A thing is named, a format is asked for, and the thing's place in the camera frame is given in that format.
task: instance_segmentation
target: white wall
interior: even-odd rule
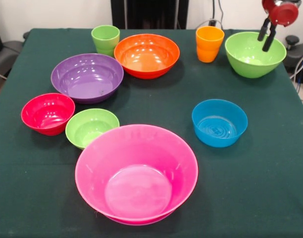
[[[221,0],[225,29],[260,29],[266,17],[261,0]],[[189,0],[187,28],[210,19],[212,0]],[[221,13],[216,4],[216,18]],[[41,28],[93,28],[112,24],[110,0],[0,0],[0,35],[3,41],[23,40],[24,32]],[[296,22],[277,27],[277,38],[289,34],[303,42],[303,3]]]
[[[215,18],[220,19],[217,0]],[[220,0],[224,11],[225,29],[260,29],[267,17],[261,0]],[[212,0],[189,0],[187,28],[196,28],[201,22],[212,18]],[[277,26],[276,38],[285,42],[287,35],[297,35],[303,42],[303,2],[299,8],[298,19],[290,26]]]
[[[0,0],[2,41],[32,28],[93,28],[112,24],[110,0]]]

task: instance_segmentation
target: cup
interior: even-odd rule
[[[204,63],[215,60],[224,39],[224,32],[215,26],[203,26],[196,31],[198,59]]]
[[[120,40],[120,30],[111,25],[97,26],[91,36],[99,54],[114,57],[114,48]]]

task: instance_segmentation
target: orange cup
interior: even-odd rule
[[[224,39],[224,32],[215,26],[203,26],[196,31],[198,59],[211,63],[219,53]]]

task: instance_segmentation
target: red bowl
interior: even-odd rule
[[[73,116],[73,100],[60,93],[46,93],[31,99],[22,109],[22,121],[44,135],[58,135]]]
[[[115,59],[130,75],[141,79],[158,78],[177,62],[179,47],[172,40],[155,34],[139,34],[120,41]]]

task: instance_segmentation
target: light green bowl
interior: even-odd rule
[[[104,109],[87,109],[74,115],[66,126],[68,140],[79,149],[84,149],[104,132],[119,127],[116,115]]]
[[[285,46],[274,39],[268,52],[262,47],[267,39],[262,42],[257,40],[257,32],[240,32],[231,35],[225,42],[227,59],[232,68],[246,78],[259,78],[275,69],[286,57]]]

